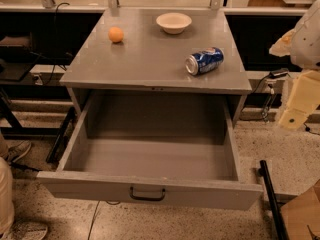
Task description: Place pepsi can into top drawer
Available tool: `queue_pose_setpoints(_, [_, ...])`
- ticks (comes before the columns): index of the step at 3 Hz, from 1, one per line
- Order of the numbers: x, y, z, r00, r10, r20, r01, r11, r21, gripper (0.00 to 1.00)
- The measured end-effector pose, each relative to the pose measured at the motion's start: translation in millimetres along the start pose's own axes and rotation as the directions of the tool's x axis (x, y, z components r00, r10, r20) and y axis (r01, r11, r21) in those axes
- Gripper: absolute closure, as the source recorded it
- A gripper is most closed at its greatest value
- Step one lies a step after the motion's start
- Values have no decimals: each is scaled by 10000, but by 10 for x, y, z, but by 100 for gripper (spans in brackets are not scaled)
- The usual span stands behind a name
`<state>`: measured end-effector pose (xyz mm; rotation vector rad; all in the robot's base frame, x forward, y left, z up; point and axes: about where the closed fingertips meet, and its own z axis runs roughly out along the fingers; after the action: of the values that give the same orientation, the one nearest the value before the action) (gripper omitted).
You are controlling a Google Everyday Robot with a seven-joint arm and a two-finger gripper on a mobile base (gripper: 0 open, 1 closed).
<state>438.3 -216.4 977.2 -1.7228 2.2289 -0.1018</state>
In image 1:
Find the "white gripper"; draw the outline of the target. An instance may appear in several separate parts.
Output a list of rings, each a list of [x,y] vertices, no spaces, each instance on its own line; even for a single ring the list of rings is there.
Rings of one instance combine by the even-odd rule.
[[[304,70],[294,80],[285,109],[278,119],[280,127],[296,130],[320,105],[320,0],[316,0],[291,29],[269,49],[271,55],[289,56]]]

